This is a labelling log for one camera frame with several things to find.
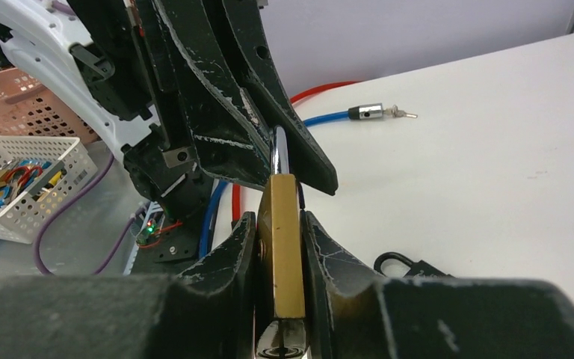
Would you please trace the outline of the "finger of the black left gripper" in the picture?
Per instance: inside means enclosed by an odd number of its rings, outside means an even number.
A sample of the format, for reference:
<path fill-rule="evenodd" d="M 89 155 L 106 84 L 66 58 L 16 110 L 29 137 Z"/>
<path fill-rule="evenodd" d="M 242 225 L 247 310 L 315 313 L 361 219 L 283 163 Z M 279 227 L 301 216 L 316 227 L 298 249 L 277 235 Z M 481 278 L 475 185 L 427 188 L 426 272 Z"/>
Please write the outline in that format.
<path fill-rule="evenodd" d="M 155 1 L 202 170 L 261 188 L 270 174 L 273 61 L 256 1 Z"/>
<path fill-rule="evenodd" d="M 298 117 L 271 58 L 256 1 L 204 1 L 215 42 L 204 75 L 236 134 L 214 158 L 217 175 L 228 182 L 261 189 L 271 173 L 271 133 L 286 131 L 291 172 L 329 195 L 339 187 L 336 169 Z"/>

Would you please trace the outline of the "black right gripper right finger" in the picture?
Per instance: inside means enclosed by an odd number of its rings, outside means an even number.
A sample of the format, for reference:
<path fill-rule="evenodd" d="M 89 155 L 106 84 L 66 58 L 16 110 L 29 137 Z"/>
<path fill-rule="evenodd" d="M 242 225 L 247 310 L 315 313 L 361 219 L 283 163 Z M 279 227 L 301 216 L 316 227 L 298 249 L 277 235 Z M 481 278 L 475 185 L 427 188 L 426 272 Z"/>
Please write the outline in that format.
<path fill-rule="evenodd" d="M 574 358 L 574 305 L 556 286 L 385 277 L 300 219 L 311 358 Z"/>

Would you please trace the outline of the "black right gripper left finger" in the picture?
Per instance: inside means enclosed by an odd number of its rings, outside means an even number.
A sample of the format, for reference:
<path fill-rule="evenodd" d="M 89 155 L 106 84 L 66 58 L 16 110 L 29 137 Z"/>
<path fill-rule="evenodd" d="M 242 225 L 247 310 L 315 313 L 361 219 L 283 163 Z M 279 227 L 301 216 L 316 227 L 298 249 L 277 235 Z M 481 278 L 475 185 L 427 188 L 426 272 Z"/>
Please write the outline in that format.
<path fill-rule="evenodd" d="M 256 218 L 176 275 L 0 280 L 0 358 L 252 358 Z"/>

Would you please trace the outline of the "brass padlock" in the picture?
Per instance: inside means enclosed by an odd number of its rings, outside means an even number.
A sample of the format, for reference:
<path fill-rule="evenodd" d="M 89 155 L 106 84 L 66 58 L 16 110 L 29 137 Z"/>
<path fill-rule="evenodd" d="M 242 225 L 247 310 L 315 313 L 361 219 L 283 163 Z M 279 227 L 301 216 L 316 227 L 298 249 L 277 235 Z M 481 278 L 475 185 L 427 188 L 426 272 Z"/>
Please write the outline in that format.
<path fill-rule="evenodd" d="M 308 346 L 303 282 L 300 201 L 290 172 L 286 131 L 271 135 L 270 176 L 258 212 L 260 278 L 256 354 L 301 358 Z"/>

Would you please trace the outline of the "blue cable lock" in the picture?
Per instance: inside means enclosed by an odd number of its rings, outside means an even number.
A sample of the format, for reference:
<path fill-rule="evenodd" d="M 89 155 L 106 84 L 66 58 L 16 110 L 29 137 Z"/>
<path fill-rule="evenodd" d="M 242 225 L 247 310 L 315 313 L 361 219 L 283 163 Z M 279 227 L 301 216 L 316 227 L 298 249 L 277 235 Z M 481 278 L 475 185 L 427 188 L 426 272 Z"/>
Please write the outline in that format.
<path fill-rule="evenodd" d="M 381 103 L 371 105 L 359 105 L 349 108 L 345 111 L 339 111 L 329 114 L 323 114 L 317 117 L 311 117 L 304 120 L 305 126 L 317 126 L 325 123 L 332 123 L 341 120 L 380 120 L 385 117 L 394 117 L 398 108 L 393 106 L 385 108 Z M 214 224 L 217 219 L 217 212 L 220 206 L 220 200 L 229 185 L 220 181 L 209 199 L 205 211 L 200 231 L 198 246 L 198 258 L 202 259 L 212 249 L 212 239 L 214 234 Z"/>

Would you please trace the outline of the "black padlock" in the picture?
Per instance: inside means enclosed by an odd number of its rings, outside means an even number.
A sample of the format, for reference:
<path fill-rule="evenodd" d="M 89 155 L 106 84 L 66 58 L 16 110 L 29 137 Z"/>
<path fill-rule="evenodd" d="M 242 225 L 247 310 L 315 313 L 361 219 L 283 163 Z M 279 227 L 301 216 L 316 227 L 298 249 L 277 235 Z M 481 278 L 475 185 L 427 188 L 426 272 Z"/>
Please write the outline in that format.
<path fill-rule="evenodd" d="M 452 277 L 424 260 L 413 261 L 409 257 L 393 251 L 380 254 L 374 261 L 373 269 L 384 275 L 383 265 L 389 261 L 396 261 L 408 268 L 404 277 Z"/>

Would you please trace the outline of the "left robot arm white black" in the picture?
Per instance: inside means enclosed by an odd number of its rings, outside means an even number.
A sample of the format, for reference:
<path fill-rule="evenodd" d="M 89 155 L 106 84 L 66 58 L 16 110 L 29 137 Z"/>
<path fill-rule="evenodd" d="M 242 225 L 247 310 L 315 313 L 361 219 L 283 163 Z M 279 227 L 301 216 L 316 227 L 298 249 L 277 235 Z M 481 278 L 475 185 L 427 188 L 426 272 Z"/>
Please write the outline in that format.
<path fill-rule="evenodd" d="M 263 1 L 0 1 L 0 55 L 36 77 L 109 147 L 137 191 L 173 218 L 208 178 L 262 189 L 271 133 L 289 167 L 335 194 L 336 169 L 286 94 Z"/>

